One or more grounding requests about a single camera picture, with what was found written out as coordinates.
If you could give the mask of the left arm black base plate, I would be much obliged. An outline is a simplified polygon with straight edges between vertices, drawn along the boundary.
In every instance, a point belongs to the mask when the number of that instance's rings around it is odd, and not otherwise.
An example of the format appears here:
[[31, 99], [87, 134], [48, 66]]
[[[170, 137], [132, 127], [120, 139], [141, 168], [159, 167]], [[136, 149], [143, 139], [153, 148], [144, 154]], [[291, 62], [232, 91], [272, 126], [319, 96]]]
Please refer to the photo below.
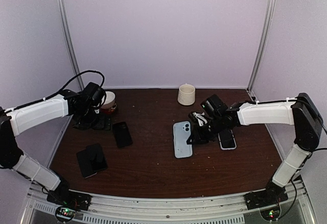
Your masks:
[[69, 191], [68, 199], [64, 200], [63, 198], [60, 198], [57, 195], [55, 195], [53, 191], [50, 191], [46, 200], [48, 202], [65, 206], [73, 210], [87, 211], [91, 203], [91, 195]]

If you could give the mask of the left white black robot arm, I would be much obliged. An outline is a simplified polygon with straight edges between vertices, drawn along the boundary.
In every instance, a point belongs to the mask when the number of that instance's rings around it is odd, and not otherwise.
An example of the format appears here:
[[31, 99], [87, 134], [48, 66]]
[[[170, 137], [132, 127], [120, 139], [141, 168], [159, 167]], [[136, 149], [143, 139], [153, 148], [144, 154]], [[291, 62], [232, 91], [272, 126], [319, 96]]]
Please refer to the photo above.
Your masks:
[[41, 165], [21, 150], [16, 136], [47, 121], [71, 116], [78, 129], [96, 127], [99, 110], [107, 98], [106, 92], [90, 82], [76, 93], [61, 89], [56, 94], [15, 108], [1, 109], [1, 168], [10, 169], [53, 191], [54, 198], [63, 206], [74, 198], [69, 187], [55, 172]]

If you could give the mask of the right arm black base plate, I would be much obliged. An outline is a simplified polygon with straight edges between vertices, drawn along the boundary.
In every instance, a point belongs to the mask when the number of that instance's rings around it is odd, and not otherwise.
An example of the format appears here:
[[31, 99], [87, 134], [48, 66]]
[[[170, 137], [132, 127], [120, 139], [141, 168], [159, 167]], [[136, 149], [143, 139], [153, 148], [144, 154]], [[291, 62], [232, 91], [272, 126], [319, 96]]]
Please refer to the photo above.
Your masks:
[[276, 192], [274, 190], [264, 189], [261, 191], [249, 192], [244, 195], [244, 198], [247, 209], [252, 210], [287, 201], [288, 195], [284, 190], [282, 192]]

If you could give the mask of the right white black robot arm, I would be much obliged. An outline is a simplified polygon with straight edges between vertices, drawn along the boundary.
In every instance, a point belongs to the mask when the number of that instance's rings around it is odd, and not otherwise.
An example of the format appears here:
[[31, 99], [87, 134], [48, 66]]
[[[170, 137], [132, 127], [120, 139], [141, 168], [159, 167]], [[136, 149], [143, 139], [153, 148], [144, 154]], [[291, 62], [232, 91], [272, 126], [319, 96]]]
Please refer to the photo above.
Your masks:
[[306, 93], [276, 101], [245, 101], [227, 106], [217, 95], [201, 103], [208, 119], [195, 124], [187, 144], [206, 144], [225, 130], [253, 124], [288, 124], [295, 129], [294, 145], [275, 171], [262, 193], [266, 204], [273, 204], [282, 195], [282, 188], [291, 180], [309, 155], [317, 150], [321, 133], [326, 131], [323, 118]]

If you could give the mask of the light blue phone case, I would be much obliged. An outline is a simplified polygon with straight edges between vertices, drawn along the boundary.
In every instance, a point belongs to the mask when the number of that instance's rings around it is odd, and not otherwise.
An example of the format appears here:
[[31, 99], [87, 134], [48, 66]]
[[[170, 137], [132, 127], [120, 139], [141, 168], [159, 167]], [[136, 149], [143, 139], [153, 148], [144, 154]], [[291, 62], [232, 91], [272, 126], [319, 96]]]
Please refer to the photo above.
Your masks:
[[189, 121], [178, 122], [173, 125], [173, 142], [175, 158], [189, 158], [193, 155], [192, 146], [187, 144], [191, 135], [191, 124]]

